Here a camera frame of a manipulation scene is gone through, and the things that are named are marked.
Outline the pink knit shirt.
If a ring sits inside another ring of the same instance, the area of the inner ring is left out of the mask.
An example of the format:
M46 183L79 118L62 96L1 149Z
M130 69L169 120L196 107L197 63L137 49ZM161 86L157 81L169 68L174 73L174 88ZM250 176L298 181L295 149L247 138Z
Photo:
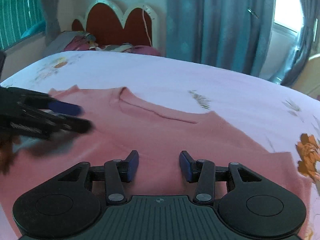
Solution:
M178 169L183 150L197 159L225 166L239 162L310 202L311 180L300 176L288 152L270 153L215 112L194 114L146 102L126 87L112 89L52 89L50 95L84 109L93 122L84 135L59 133L49 141L21 145L13 166L1 176L1 239L20 235L12 218L14 201L25 191L71 166L87 161L102 165L139 153L131 194L190 194Z

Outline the teal window blind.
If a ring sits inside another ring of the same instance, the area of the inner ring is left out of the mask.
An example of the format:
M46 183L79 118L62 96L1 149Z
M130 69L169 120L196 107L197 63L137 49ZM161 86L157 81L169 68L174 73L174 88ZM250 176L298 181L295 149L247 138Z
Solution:
M1 0L1 50L45 31L40 0Z

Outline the red heart-shaped headboard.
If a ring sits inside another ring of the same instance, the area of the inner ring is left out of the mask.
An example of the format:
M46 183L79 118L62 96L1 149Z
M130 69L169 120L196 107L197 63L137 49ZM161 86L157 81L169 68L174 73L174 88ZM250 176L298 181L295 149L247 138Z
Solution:
M96 38L99 45L159 46L159 19L147 4L138 3L122 11L110 0L96 0L87 9L84 17L72 22L73 31L85 31Z

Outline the floral white bed sheet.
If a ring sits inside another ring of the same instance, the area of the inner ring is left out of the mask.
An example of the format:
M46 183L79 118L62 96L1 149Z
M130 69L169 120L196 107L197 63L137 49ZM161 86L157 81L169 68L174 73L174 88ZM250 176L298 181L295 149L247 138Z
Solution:
M94 51L45 57L2 86L46 93L54 100L52 89L126 87L154 105L185 113L215 112L268 152L290 153L298 174L311 180L310 202L305 205L293 192L236 161L219 166L191 156L200 165L200 177L188 183L178 156L190 194L131 194L137 172L130 183L120 179L120 162L130 153L102 165L81 161L14 201L17 239L319 239L317 100L231 70ZM76 117L85 119L83 114L82 108ZM49 139L23 136L22 144L49 141L61 132L89 133L54 126ZM20 148L7 146L13 163Z

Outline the cream round headboard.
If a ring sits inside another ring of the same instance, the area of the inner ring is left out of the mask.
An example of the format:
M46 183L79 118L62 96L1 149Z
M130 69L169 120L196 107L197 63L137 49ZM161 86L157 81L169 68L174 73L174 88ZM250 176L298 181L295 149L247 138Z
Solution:
M320 95L320 55L309 58L303 71L299 75L292 89L299 91L311 98L319 100Z

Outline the teal blue curtain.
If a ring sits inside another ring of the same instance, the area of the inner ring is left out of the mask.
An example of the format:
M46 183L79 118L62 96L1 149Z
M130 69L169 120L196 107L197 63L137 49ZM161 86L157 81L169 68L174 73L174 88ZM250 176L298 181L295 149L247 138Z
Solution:
M259 76L271 47L277 0L167 0L167 57ZM290 87L312 50L319 0L298 0L302 24L270 81Z

